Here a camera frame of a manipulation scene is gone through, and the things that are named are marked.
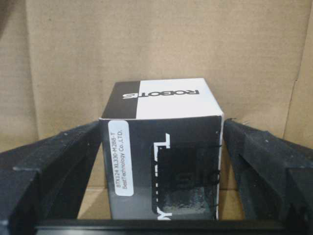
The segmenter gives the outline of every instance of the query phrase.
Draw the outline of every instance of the product box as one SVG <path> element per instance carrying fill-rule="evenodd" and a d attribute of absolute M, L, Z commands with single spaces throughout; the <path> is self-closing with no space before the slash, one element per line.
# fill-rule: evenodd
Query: product box
<path fill-rule="evenodd" d="M 99 119 L 112 219 L 217 219 L 223 120 L 203 78 L 116 83 Z"/>

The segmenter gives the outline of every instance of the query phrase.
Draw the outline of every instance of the box top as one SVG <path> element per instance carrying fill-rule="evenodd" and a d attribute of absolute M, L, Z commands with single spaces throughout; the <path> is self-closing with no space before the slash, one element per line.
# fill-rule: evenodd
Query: box top
<path fill-rule="evenodd" d="M 100 119 L 222 116 L 203 78 L 117 82 Z"/>

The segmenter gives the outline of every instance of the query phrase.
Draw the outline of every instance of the cardboard background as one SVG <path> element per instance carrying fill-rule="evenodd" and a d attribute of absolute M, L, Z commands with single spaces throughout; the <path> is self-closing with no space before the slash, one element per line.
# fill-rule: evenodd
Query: cardboard background
<path fill-rule="evenodd" d="M 227 118 L 313 147 L 311 4 L 4 0 L 0 151 L 96 120 L 116 81 L 187 77 L 207 80 Z M 100 150 L 84 205 L 103 169 Z M 221 188 L 242 217 L 226 151 Z"/>

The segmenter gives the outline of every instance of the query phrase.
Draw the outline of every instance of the black foam holder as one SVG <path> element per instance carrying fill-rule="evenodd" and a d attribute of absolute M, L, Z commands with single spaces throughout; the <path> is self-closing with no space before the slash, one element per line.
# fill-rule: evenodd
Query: black foam holder
<path fill-rule="evenodd" d="M 231 119 L 224 124 L 224 141 L 246 219 L 286 220 L 290 212 L 300 213 L 299 207 L 291 209 L 301 197 L 306 196 L 307 202 L 311 197 L 312 202 L 313 150 Z M 296 180 L 294 171 L 298 172 Z M 303 184 L 310 189 L 301 191 Z M 305 207 L 312 209 L 309 203 Z"/>
<path fill-rule="evenodd" d="M 0 234 L 33 234 L 43 219 L 74 219 L 100 145 L 98 122 L 0 154 Z"/>

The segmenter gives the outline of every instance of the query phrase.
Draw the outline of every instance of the robotis logo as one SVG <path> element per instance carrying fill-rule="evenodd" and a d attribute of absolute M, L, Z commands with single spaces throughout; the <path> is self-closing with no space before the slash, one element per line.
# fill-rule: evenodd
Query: robotis logo
<path fill-rule="evenodd" d="M 123 94 L 123 99 L 131 99 L 131 98 L 141 98 L 141 97 L 149 97 L 149 96 L 160 96 L 160 95 L 182 95 L 182 94 L 199 94 L 198 90 L 178 90 L 178 91 L 163 91 L 163 92 L 150 92 L 150 93 L 130 93 Z"/>

